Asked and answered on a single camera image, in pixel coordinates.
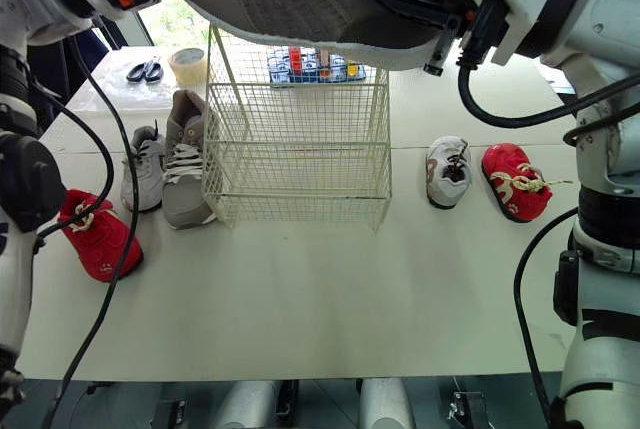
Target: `wire mesh basket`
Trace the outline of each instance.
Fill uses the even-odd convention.
[[[287,52],[211,27],[205,199],[229,226],[313,220],[377,229],[391,200],[388,72],[304,48],[296,68]]]

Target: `window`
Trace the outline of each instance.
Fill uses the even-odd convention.
[[[205,46],[209,21],[185,0],[162,0],[140,11],[140,18],[156,46]]]

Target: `red children's shoe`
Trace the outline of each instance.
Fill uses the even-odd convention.
[[[93,204],[98,196],[70,189],[67,199],[60,209],[58,221],[66,221]],[[62,229],[71,242],[87,273],[101,282],[111,282],[129,228],[113,212],[113,204],[105,200],[98,209],[75,224]],[[120,270],[120,277],[126,276],[142,262],[142,249],[134,238],[129,254]]]
[[[529,222],[547,207],[553,193],[539,170],[516,144],[491,146],[482,157],[482,172],[502,213],[515,222]]]

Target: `table surface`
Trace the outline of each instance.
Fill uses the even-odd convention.
[[[122,68],[153,51],[159,49],[112,52],[95,71],[129,131],[154,119],[163,127],[168,115],[175,88],[170,75],[155,86],[152,104],[113,94]],[[439,79],[418,70],[392,74],[393,199],[376,233],[365,225],[290,222],[241,222],[233,230],[214,222],[173,231],[161,211],[142,215],[137,235],[145,262],[118,284],[76,378],[527,371],[512,300],[515,266],[533,235],[576,204],[578,185],[557,186],[539,219],[514,224],[498,210],[481,177],[480,159],[492,143],[517,142],[549,179],[577,180],[573,150],[559,143],[572,121],[519,131],[489,128],[465,112],[456,73],[449,60]],[[506,68],[482,68],[472,77],[472,90],[497,114],[560,103],[531,61],[521,58]],[[69,107],[80,111],[112,151],[117,173],[110,199],[128,221],[118,200],[123,149],[115,123],[86,85]],[[449,133],[471,143],[474,183],[454,210],[441,211],[426,200],[424,155],[436,137]],[[67,187],[100,191],[104,163],[84,133],[61,116],[42,140]],[[573,336],[552,309],[557,257],[569,230],[565,222],[541,243],[524,279],[525,309],[543,370],[562,367]],[[34,266],[33,308],[20,359],[27,377],[61,377],[105,291],[106,285],[85,274],[62,234],[48,239]]]

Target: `masking tape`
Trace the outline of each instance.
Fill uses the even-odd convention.
[[[202,49],[190,47],[169,56],[169,66],[178,84],[193,86],[207,78],[207,58]]]

